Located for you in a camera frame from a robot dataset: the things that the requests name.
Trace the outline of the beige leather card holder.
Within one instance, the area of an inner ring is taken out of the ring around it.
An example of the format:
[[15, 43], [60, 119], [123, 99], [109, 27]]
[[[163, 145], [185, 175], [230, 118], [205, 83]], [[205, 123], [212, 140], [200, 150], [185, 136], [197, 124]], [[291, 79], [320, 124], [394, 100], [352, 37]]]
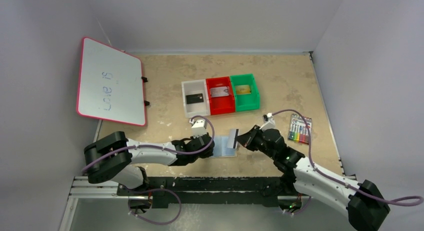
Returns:
[[231, 158], [237, 156], [237, 149], [227, 148], [228, 136], [215, 136], [212, 158]]

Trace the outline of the pack of coloured markers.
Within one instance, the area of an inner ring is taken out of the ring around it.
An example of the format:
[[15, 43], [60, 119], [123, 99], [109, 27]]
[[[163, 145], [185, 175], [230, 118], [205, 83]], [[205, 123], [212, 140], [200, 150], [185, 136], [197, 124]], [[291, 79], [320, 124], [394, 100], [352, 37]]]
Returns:
[[307, 131], [307, 127], [310, 130], [312, 129], [312, 119], [305, 117], [305, 120], [307, 121], [307, 125], [298, 114], [293, 113], [290, 116], [290, 126], [288, 130], [289, 140], [306, 145], [310, 144], [310, 135]]

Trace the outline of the green plastic bin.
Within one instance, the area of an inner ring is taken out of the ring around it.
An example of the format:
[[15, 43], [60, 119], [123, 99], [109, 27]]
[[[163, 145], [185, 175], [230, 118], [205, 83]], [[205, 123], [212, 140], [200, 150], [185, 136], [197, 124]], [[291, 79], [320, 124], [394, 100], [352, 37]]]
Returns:
[[229, 78], [234, 93], [235, 111], [258, 110], [261, 106], [261, 97], [254, 75], [239, 74], [231, 75]]

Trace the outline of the red plastic bin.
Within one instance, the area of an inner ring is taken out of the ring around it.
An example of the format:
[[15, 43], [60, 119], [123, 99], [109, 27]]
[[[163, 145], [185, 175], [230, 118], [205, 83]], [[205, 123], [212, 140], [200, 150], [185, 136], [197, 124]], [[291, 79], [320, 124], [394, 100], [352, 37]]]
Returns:
[[235, 96], [229, 76], [207, 78], [207, 95], [211, 115], [230, 114], [236, 111]]

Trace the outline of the white striped card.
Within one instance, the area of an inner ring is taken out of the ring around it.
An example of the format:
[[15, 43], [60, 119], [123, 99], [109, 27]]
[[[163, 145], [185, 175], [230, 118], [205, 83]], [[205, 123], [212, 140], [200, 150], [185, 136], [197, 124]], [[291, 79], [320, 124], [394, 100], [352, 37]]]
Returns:
[[212, 87], [209, 91], [212, 98], [226, 97], [230, 95], [228, 86]]
[[227, 140], [227, 144], [226, 144], [226, 147], [228, 149], [237, 149], [237, 146], [238, 146], [237, 137], [238, 137], [238, 135], [239, 135], [239, 129], [238, 128], [234, 128], [234, 129], [231, 129], [229, 131], [228, 140]]

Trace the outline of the white plastic bin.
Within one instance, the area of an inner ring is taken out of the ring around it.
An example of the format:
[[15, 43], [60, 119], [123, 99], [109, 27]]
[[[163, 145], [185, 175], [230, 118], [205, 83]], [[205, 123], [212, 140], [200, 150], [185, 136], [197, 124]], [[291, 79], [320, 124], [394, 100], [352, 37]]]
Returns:
[[181, 83], [184, 114], [193, 116], [210, 116], [210, 99], [205, 79], [183, 81]]

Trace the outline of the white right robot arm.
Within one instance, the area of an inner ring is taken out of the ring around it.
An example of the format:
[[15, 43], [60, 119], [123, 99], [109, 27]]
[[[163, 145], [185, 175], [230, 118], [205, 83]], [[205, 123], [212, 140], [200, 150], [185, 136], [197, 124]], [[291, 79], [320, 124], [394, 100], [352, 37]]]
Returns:
[[378, 187], [371, 181], [358, 182], [342, 177], [310, 160], [285, 143], [277, 129], [261, 130], [255, 125], [236, 141], [250, 151], [260, 151], [272, 159], [283, 173], [287, 188], [311, 196], [342, 213], [357, 231], [377, 231], [391, 209], [381, 201]]

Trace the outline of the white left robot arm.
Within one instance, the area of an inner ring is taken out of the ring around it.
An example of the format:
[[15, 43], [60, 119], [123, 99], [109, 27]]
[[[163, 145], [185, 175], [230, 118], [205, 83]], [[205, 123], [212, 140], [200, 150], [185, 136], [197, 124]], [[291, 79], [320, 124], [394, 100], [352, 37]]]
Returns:
[[146, 186], [146, 171], [137, 164], [187, 166], [213, 154], [214, 134], [206, 132], [166, 143], [140, 142], [116, 131], [86, 146], [83, 150], [86, 174], [91, 184], [113, 181], [129, 189]]

